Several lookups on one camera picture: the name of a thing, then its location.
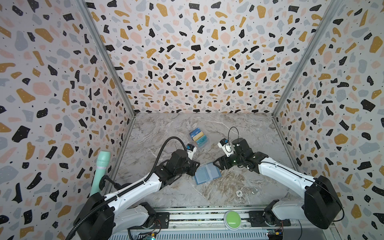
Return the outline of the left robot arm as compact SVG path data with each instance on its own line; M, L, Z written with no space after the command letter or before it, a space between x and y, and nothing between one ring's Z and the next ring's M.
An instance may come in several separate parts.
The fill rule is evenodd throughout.
M192 160L191 151L178 149L170 159L156 163L143 179L116 192L91 195L74 221L67 235L71 240L78 235L81 240L107 240L124 229L153 224L155 210L148 204L137 203L144 197L171 185L183 175L194 176L199 162Z

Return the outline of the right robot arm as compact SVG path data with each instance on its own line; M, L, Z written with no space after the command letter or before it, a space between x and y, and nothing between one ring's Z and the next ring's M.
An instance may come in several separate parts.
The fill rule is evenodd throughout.
M331 181L320 176L314 178L299 173L262 152L253 152L248 142L238 138L233 142L222 139L218 147L224 155L213 164L220 170L244 167L247 170L272 178L300 196L295 201L273 200L257 219L268 226L274 227L281 221L297 219L307 220L320 229L327 229L343 211L341 201Z

